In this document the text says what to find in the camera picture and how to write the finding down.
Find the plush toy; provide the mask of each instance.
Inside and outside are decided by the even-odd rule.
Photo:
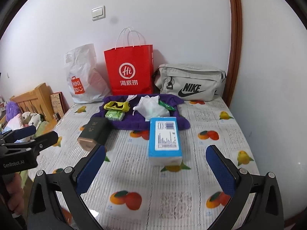
[[[18,104],[13,101],[7,103],[7,122],[9,122],[17,114],[21,113]]]
[[[34,125],[36,127],[36,130],[38,129],[38,127],[41,124],[41,116],[40,114],[34,115],[33,117],[31,117],[30,121],[29,121],[29,126]]]
[[[25,112],[21,116],[22,124],[28,124],[31,119],[31,112]]]

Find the hand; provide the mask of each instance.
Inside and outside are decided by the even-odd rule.
[[[6,185],[7,192],[11,195],[11,198],[7,202],[10,210],[15,214],[21,215],[25,209],[25,202],[23,200],[24,191],[21,188],[21,176],[15,173],[13,180]]]

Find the green packet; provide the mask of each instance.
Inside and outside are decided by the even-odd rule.
[[[125,116],[124,112],[115,111],[115,110],[108,110],[105,115],[105,117],[111,121],[122,121],[124,116]]]
[[[168,109],[169,111],[175,111],[176,109],[170,105],[168,105],[167,103],[164,103],[163,101],[159,100],[159,105],[165,107],[166,109]]]

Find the nike logo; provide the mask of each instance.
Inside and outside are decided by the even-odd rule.
[[[193,95],[193,94],[204,92],[204,91],[199,91],[200,88],[201,88],[201,85],[186,83],[184,88],[182,88],[178,92],[178,96],[179,97],[187,97],[187,96],[190,96],[190,95]]]
[[[190,96],[190,95],[193,95],[193,94],[197,94],[197,93],[201,93],[201,92],[204,92],[204,91],[196,91],[196,92],[193,92],[193,93],[188,93],[188,94],[184,94],[182,93],[182,89],[178,92],[178,96],[179,97],[187,97],[187,96]]]

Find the tissue pack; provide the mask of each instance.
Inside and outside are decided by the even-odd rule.
[[[150,120],[149,162],[153,166],[175,166],[182,162],[176,117]]]

